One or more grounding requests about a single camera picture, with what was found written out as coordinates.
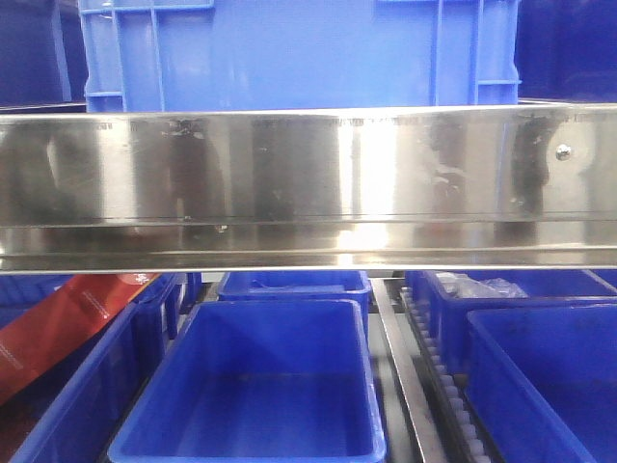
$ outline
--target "blue plastic crate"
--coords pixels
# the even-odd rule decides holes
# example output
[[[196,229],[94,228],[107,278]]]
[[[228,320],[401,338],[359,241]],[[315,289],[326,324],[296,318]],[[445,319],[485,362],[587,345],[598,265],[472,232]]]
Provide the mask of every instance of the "blue plastic crate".
[[[160,308],[175,284],[176,275],[160,277],[102,333],[0,407],[4,420],[18,409],[36,421],[12,463],[96,461],[164,355]],[[27,309],[0,307],[0,327]]]
[[[583,270],[474,270],[461,271],[474,280],[503,278],[516,283],[526,298],[463,299],[448,295],[435,272],[425,272],[423,291],[429,294],[429,335],[440,343],[442,362],[450,374],[469,366],[467,313],[486,309],[583,305],[617,301],[617,291]]]
[[[353,301],[198,306],[110,459],[381,461],[384,434],[361,323]]]
[[[366,272],[344,270],[293,270],[229,272],[218,288],[222,301],[284,299],[351,299],[360,304],[368,336],[371,286]]]
[[[0,307],[36,304],[67,282],[70,275],[0,277]]]
[[[184,273],[182,281],[174,288],[165,303],[167,334],[170,340],[177,336],[181,313],[188,313],[193,308],[201,291],[201,273]]]
[[[90,111],[516,103],[519,0],[80,0]]]
[[[83,101],[77,0],[2,0],[0,63],[0,106]]]
[[[617,306],[482,311],[467,395],[509,463],[617,455]]]
[[[516,62],[521,96],[617,101],[617,3],[525,0]]]

